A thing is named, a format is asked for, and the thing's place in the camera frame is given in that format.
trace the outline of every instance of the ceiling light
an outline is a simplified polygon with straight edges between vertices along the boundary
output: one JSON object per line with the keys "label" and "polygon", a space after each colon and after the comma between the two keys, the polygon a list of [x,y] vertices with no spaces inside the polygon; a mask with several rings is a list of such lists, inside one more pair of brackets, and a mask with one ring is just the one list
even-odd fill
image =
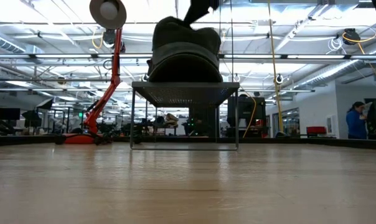
{"label": "ceiling light", "polygon": [[89,54],[61,54],[61,55],[52,55],[52,54],[37,54],[37,58],[91,58]]}
{"label": "ceiling light", "polygon": [[0,54],[0,58],[30,58],[26,54]]}
{"label": "ceiling light", "polygon": [[33,91],[63,91],[63,89],[32,89]]}
{"label": "ceiling light", "polygon": [[95,49],[89,49],[89,50],[95,52],[96,54],[99,54],[99,52]]}
{"label": "ceiling light", "polygon": [[152,54],[120,54],[120,58],[151,58]]}
{"label": "ceiling light", "polygon": [[[249,54],[238,54],[238,55],[232,55],[232,54],[226,54],[224,55],[224,58],[249,58],[249,59],[264,59],[264,58],[273,58],[272,55],[249,55]],[[281,55],[275,55],[275,58],[281,58]]]}
{"label": "ceiling light", "polygon": [[376,55],[353,55],[351,59],[376,59]]}
{"label": "ceiling light", "polygon": [[0,91],[29,91],[28,89],[23,89],[23,88],[0,88]]}
{"label": "ceiling light", "polygon": [[60,99],[63,99],[63,100],[67,100],[67,101],[75,101],[75,100],[77,100],[76,98],[70,97],[70,96],[57,96],[57,97],[60,98]]}
{"label": "ceiling light", "polygon": [[26,82],[20,82],[20,81],[6,81],[6,83],[22,86],[22,87],[31,87],[32,85],[26,83]]}
{"label": "ceiling light", "polygon": [[[275,90],[259,90],[259,89],[245,89],[246,91],[258,91],[263,93],[274,93]],[[315,92],[315,90],[283,90],[285,93],[312,93]]]}
{"label": "ceiling light", "polygon": [[289,59],[343,59],[345,55],[289,55]]}
{"label": "ceiling light", "polygon": [[96,94],[99,97],[102,97],[104,95],[103,91],[93,91],[92,93]]}
{"label": "ceiling light", "polygon": [[50,97],[53,97],[53,95],[51,95],[50,93],[46,93],[46,92],[40,92],[41,94],[43,94],[44,96],[50,96]]}
{"label": "ceiling light", "polygon": [[99,54],[99,58],[112,58],[113,54]]}
{"label": "ceiling light", "polygon": [[93,91],[93,90],[95,91],[95,89],[91,89],[91,88],[84,88],[84,89],[77,89],[77,88],[76,89],[74,89],[74,88],[72,89],[71,88],[71,89],[64,89],[64,90],[65,91]]}

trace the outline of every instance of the machine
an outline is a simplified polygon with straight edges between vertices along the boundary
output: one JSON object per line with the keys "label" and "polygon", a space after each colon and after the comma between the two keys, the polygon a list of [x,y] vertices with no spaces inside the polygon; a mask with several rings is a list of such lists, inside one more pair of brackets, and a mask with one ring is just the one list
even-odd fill
{"label": "machine", "polygon": [[228,114],[227,122],[230,125],[227,128],[227,137],[232,138],[235,135],[235,126],[239,125],[239,137],[242,138],[248,126],[249,130],[245,137],[247,138],[264,138],[268,133],[266,126],[265,114],[265,99],[261,97],[254,97],[256,100],[256,110],[251,120],[251,115],[255,109],[253,99],[246,95],[239,96],[238,98],[238,120],[239,123],[235,124],[235,107],[233,104],[233,97],[228,99]]}
{"label": "machine", "polygon": [[97,134],[96,119],[120,84],[121,30],[126,22],[126,8],[120,0],[92,0],[90,12],[94,20],[106,28],[106,33],[115,34],[114,54],[112,57],[111,82],[104,95],[87,109],[87,118],[83,122],[87,130],[77,134],[63,134],[56,144],[102,144],[111,143],[111,138]]}

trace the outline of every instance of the metal frame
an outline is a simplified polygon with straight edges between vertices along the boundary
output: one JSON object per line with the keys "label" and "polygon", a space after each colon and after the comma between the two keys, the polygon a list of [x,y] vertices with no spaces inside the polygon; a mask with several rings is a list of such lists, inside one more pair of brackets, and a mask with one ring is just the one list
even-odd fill
{"label": "metal frame", "polygon": [[[137,89],[140,88],[140,91],[142,92],[143,89],[145,89],[145,86],[151,86],[151,87],[154,87],[154,86],[160,86],[160,88],[162,86],[174,86],[176,88],[178,88],[179,86],[182,86],[183,84],[182,83],[159,83],[160,85],[158,85],[157,83],[146,83],[146,82],[133,82],[132,84],[132,87],[133,87],[133,95],[132,95],[132,105],[131,105],[131,126],[130,126],[130,148],[132,150],[173,150],[173,149],[145,149],[145,148],[135,148],[134,147],[134,137],[133,137],[133,133],[134,133],[134,114],[135,114],[135,100],[136,100],[136,92],[137,92]],[[197,88],[198,86],[201,86],[201,87],[204,87],[205,85],[208,85],[209,88],[215,88],[216,86],[220,87],[220,86],[227,86],[228,88],[230,89],[235,89],[235,91],[232,93],[232,94],[235,94],[235,96],[233,97],[234,99],[234,103],[235,103],[235,122],[238,123],[238,88],[239,87],[234,87],[235,84],[232,84],[231,83],[186,83],[185,84],[185,87],[188,87],[189,88],[189,84],[191,84],[192,86],[192,89],[194,90],[194,88]],[[178,106],[182,106],[182,105],[179,105],[178,103],[176,104],[158,104],[156,102],[153,102],[153,99],[148,99],[146,98],[146,100],[148,100],[149,102],[151,102],[155,107],[156,107],[156,115],[157,115],[157,107],[158,106],[162,106],[162,107],[178,107]],[[236,125],[235,126],[235,148],[234,149],[180,149],[180,150],[183,150],[183,151],[237,151],[239,149],[239,128],[238,126]]]}

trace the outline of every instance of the person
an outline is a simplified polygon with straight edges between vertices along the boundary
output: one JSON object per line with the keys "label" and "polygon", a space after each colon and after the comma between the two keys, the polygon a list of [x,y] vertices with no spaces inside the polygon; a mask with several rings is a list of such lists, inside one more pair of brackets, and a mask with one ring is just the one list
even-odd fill
{"label": "person", "polygon": [[349,139],[367,139],[367,130],[365,128],[365,120],[367,117],[362,114],[365,104],[363,102],[355,102],[347,112],[345,121],[349,126]]}

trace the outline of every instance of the wall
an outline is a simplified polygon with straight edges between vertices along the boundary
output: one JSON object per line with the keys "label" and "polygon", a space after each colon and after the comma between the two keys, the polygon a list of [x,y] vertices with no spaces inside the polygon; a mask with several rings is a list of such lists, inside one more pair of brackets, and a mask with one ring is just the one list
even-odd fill
{"label": "wall", "polygon": [[336,85],[337,112],[339,123],[339,137],[347,139],[348,127],[345,116],[349,108],[356,101],[363,101],[365,98],[376,98],[376,87],[373,85]]}
{"label": "wall", "polygon": [[[300,133],[306,134],[308,126],[326,127],[328,116],[337,116],[336,84],[332,81],[325,87],[316,87],[315,93],[299,93],[293,101],[282,101],[282,111],[299,108]],[[267,106],[266,114],[271,115],[270,126],[273,127],[272,115],[278,113],[277,106]],[[339,136],[337,124],[334,127],[336,136]]]}

